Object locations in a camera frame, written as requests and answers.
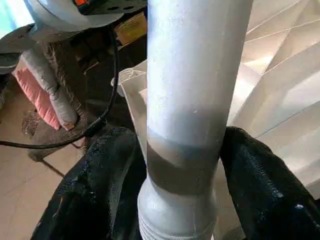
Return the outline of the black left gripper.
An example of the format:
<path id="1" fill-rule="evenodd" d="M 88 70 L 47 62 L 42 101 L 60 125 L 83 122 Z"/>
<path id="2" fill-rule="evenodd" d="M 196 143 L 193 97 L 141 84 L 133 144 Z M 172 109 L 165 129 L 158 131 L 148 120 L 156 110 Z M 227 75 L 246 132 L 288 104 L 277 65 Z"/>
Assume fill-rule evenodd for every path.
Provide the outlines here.
<path id="1" fill-rule="evenodd" d="M 82 15 L 128 14 L 145 7 L 144 0 L 73 0 Z"/>

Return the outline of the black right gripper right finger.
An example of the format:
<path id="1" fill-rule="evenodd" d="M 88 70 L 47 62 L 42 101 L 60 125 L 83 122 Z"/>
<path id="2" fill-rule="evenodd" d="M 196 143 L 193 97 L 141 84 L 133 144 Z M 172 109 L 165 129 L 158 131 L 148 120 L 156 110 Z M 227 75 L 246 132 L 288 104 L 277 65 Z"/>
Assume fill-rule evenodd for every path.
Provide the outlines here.
<path id="1" fill-rule="evenodd" d="M 220 150 L 227 188 L 248 240 L 318 240 L 320 209 L 285 162 L 238 127 Z"/>

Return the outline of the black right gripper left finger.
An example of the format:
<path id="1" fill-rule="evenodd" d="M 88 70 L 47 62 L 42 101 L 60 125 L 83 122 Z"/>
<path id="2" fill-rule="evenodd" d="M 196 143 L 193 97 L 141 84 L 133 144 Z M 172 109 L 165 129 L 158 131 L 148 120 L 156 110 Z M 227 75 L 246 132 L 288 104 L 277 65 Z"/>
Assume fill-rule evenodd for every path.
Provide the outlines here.
<path id="1" fill-rule="evenodd" d="M 31 239 L 137 239 L 133 197 L 122 195 L 136 152 L 127 128 L 99 136 L 59 183 Z"/>

